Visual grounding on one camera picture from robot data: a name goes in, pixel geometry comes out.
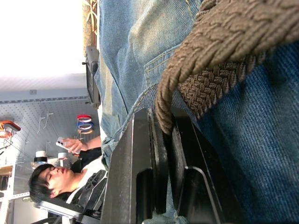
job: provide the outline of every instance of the hand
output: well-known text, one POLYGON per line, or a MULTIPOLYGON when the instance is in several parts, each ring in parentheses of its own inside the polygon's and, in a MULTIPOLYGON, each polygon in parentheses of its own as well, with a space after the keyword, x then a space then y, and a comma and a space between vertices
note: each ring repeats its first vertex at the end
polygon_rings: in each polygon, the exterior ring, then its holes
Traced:
POLYGON ((65 147, 69 149, 69 153, 76 153, 77 151, 87 151, 88 146, 86 143, 81 142, 79 139, 63 139, 62 142, 69 142, 65 147))

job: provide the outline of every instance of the white shirt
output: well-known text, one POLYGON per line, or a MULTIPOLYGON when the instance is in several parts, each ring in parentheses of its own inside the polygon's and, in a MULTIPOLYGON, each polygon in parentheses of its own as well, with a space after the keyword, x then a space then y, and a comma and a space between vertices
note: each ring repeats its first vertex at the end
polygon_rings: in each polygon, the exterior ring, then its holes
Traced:
MULTIPOLYGON (((72 194, 69 196, 69 198, 67 199, 66 203, 71 203, 73 197, 75 196, 75 194, 77 193, 77 191, 86 185, 88 179, 94 174, 99 172, 100 170, 106 170, 103 163, 102 163, 102 156, 100 156, 99 158, 95 159, 94 161, 90 162, 88 165, 86 165, 85 167, 83 167, 82 170, 87 169, 86 173, 84 174, 82 180, 79 182, 78 184, 78 188, 72 192, 72 194)), ((62 217, 62 223, 63 224, 70 224, 70 221, 67 217, 62 217)))

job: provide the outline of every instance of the brown braided belt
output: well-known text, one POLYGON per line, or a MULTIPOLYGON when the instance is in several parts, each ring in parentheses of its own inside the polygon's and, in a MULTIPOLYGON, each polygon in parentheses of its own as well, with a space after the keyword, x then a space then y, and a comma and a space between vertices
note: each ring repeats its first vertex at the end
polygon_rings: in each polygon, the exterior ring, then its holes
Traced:
POLYGON ((200 118, 265 60, 276 46, 299 40, 299 0, 204 0, 193 30, 158 85, 157 117, 171 134, 178 88, 200 118))

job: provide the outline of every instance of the wall socket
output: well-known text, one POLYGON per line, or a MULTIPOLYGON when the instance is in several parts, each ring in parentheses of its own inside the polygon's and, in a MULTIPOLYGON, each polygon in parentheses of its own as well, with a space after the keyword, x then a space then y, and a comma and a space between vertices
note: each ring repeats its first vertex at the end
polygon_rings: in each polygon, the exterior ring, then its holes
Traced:
POLYGON ((30 90, 30 95, 36 95, 36 90, 30 90))

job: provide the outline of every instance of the man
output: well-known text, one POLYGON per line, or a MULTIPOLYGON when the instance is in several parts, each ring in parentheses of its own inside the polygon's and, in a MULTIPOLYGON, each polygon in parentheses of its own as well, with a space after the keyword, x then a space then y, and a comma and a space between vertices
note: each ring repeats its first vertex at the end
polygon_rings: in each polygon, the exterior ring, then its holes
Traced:
POLYGON ((101 169, 105 170, 101 163, 102 157, 99 147, 101 147, 102 142, 100 136, 88 143, 83 143, 78 139, 64 139, 64 142, 69 142, 66 147, 69 148, 70 153, 81 150, 80 168, 74 170, 54 167, 51 164, 38 166, 29 180, 29 192, 32 200, 35 200, 39 194, 54 198, 63 193, 74 192, 83 187, 92 174, 101 169))
MULTIPOLYGON (((157 83, 192 30, 199 7, 216 2, 232 1, 98 2, 100 63, 95 81, 103 105, 101 126, 109 137, 102 145, 107 165, 132 114, 155 109, 157 83)), ((232 18, 236 15, 234 8, 227 10, 232 18)), ((217 151, 248 223, 299 222, 298 62, 299 42, 278 47, 197 121, 217 151)), ((174 106, 187 107, 180 101, 179 94, 173 96, 174 106)), ((177 213, 169 209, 167 216, 177 217, 177 213)))

